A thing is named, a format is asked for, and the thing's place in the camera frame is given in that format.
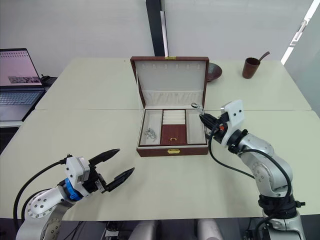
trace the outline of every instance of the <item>jewelry box lid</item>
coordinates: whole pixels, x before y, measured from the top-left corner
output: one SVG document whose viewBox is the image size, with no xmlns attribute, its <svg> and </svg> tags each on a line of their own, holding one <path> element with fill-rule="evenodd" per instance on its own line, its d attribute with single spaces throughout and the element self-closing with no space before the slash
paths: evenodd
<svg viewBox="0 0 320 240">
<path fill-rule="evenodd" d="M 130 59 L 142 105 L 205 105 L 208 57 L 133 56 Z"/>
</svg>

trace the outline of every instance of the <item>brown cup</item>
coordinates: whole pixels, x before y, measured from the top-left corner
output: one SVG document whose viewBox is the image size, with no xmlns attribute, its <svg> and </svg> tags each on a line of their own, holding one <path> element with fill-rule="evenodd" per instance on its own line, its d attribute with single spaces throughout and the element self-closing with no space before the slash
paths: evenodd
<svg viewBox="0 0 320 240">
<path fill-rule="evenodd" d="M 248 57 L 243 66 L 242 76 L 245 79 L 250 79 L 253 77 L 260 65 L 260 61 L 254 57 Z"/>
</svg>

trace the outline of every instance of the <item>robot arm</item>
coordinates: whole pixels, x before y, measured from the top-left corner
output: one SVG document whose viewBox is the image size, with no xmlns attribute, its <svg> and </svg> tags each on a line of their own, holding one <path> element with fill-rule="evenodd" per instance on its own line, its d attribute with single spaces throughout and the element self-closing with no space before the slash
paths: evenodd
<svg viewBox="0 0 320 240">
<path fill-rule="evenodd" d="M 223 106 L 219 118 L 204 113 L 195 103 L 191 106 L 198 109 L 201 121 L 211 131 L 207 137 L 228 147 L 251 170 L 260 192 L 258 204 L 269 222 L 270 236 L 278 236 L 282 231 L 281 237 L 286 235 L 293 239 L 292 234 L 296 233 L 297 239 L 304 240 L 301 218 L 296 208 L 305 203 L 295 201 L 293 197 L 292 169 L 275 154 L 267 141 L 248 133 L 246 129 L 239 130 L 245 119 L 242 101 L 236 100 Z"/>
<path fill-rule="evenodd" d="M 106 184 L 97 173 L 96 165 L 113 157 L 119 149 L 112 149 L 85 160 L 82 156 L 68 155 L 65 162 L 67 178 L 56 187 L 35 195 L 26 205 L 25 221 L 19 228 L 16 240 L 55 240 L 59 235 L 61 220 L 68 209 L 83 197 L 88 198 L 99 190 L 111 192 L 121 185 L 134 171 L 131 168 L 114 181 Z"/>
</svg>

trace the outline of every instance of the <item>brown wooden box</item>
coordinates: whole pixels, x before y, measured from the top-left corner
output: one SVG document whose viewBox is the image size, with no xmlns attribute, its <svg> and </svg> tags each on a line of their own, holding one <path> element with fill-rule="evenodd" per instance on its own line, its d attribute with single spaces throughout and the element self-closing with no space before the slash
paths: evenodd
<svg viewBox="0 0 320 240">
<path fill-rule="evenodd" d="M 205 105 L 209 58 L 133 56 L 130 61 L 144 108 L 139 155 L 208 154 L 206 128 L 191 103 Z M 166 110 L 184 110 L 184 122 L 165 123 Z M 155 132 L 155 139 L 145 135 L 148 128 Z"/>
</svg>

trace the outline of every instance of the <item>wall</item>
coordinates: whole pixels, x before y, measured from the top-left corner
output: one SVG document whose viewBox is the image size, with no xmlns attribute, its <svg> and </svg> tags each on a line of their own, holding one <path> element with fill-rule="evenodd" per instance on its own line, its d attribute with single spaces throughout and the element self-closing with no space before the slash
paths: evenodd
<svg viewBox="0 0 320 240">
<path fill-rule="evenodd" d="M 51 76 L 75 57 L 154 55 L 144 0 L 0 0 L 0 48 Z"/>
<path fill-rule="evenodd" d="M 318 6 L 284 67 L 320 117 L 320 7 Z"/>
<path fill-rule="evenodd" d="M 164 0 L 171 56 L 281 60 L 312 0 Z"/>
</svg>

